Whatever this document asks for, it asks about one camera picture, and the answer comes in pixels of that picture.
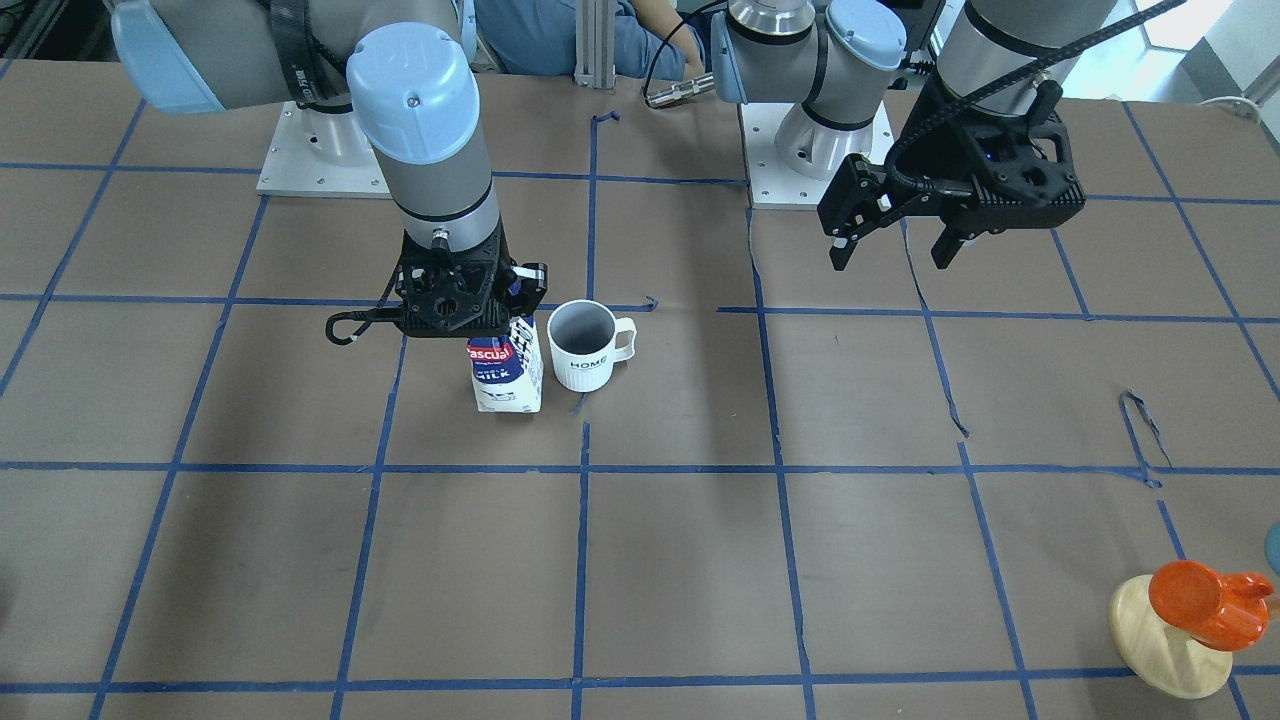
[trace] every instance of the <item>red label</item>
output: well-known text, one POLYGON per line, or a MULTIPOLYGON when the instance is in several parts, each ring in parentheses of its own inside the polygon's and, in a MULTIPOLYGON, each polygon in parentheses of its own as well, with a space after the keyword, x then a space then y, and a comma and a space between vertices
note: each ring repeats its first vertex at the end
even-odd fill
POLYGON ((502 347, 471 347, 467 346, 467 355, 472 360, 479 360, 481 363, 504 363, 511 360, 516 350, 511 345, 503 345, 502 347))

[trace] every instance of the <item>white mounting plate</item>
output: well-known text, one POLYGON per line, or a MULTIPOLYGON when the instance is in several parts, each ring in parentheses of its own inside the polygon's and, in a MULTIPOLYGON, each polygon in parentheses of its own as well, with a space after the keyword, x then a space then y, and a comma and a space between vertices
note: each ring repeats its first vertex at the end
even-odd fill
MULTIPOLYGON (((746 151, 746 172, 751 179, 751 206, 762 210, 809 210, 818 205, 831 181, 813 179, 792 170, 782 161, 773 137, 787 115, 792 102, 750 102, 740 105, 742 118, 742 145, 746 151)), ((893 132, 888 113, 881 102, 872 120, 872 163, 884 161, 893 145, 893 132)))
POLYGON ((271 146, 257 177, 259 195, 291 197, 390 197, 374 151, 356 165, 335 165, 311 150, 311 133, 293 102, 280 109, 271 146))

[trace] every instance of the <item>person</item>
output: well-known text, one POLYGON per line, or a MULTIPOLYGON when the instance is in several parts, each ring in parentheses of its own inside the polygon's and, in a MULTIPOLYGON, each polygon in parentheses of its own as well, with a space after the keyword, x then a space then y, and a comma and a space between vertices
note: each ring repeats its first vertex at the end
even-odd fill
MULTIPOLYGON (((616 0, 613 65, 644 78, 662 38, 680 23, 669 0, 616 0)), ((577 65, 575 0, 475 0, 480 35, 508 73, 572 76, 577 65)), ((657 79, 703 74, 699 41, 687 27, 672 37, 654 67, 657 79)))

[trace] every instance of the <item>orange mug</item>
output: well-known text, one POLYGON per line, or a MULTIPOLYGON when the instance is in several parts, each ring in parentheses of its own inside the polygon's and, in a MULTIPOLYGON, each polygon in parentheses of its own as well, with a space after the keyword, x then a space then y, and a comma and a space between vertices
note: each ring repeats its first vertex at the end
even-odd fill
POLYGON ((1220 575, 1194 560, 1165 565, 1151 578, 1148 597, 1160 619, 1212 650, 1235 652, 1262 638, 1275 592, 1258 573, 1220 575))

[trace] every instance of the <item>milk carton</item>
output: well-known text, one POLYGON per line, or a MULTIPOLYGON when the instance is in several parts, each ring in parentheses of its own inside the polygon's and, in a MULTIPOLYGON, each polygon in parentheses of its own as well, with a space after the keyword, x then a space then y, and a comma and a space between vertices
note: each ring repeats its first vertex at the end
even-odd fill
POLYGON ((538 413, 543 406, 543 354, 532 318, 512 318, 503 337, 467 341, 471 387, 481 413, 538 413))

